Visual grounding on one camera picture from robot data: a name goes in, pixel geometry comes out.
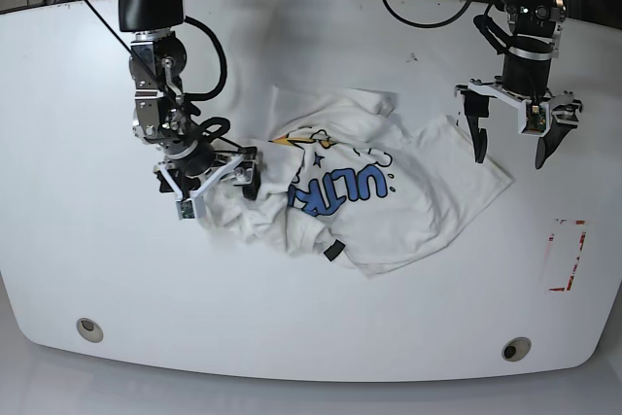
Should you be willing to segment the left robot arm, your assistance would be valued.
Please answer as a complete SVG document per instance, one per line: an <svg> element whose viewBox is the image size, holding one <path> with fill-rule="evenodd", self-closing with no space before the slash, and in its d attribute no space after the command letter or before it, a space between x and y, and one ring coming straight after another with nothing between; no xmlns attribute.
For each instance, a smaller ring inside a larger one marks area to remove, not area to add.
<svg viewBox="0 0 622 415"><path fill-rule="evenodd" d="M480 121L489 117L493 98L517 111L520 134L538 139L537 170L578 128L582 102L570 91L555 95L548 86L566 17L564 0L493 0L483 14L473 19L479 33L503 58L501 74L493 80L472 79L455 87L463 98L477 163L482 163L487 153L487 130Z"/></svg>

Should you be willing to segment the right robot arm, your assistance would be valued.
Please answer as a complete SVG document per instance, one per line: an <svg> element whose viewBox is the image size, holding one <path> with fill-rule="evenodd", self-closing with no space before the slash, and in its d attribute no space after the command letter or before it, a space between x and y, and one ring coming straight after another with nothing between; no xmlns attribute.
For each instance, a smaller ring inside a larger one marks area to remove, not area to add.
<svg viewBox="0 0 622 415"><path fill-rule="evenodd" d="M208 91L183 88L187 51L174 30L182 24L202 32L216 52L219 78ZM182 196L188 197L199 178L214 174L239 156L230 172L243 195L256 199L258 150L227 140L230 122L225 118L195 120L200 114L197 103L218 97L228 78L225 50L216 34L185 14L183 0L119 0L119 28L134 36L129 46L129 70L135 84L134 133L163 151L164 167L173 177L160 182L162 191L179 187Z"/></svg>

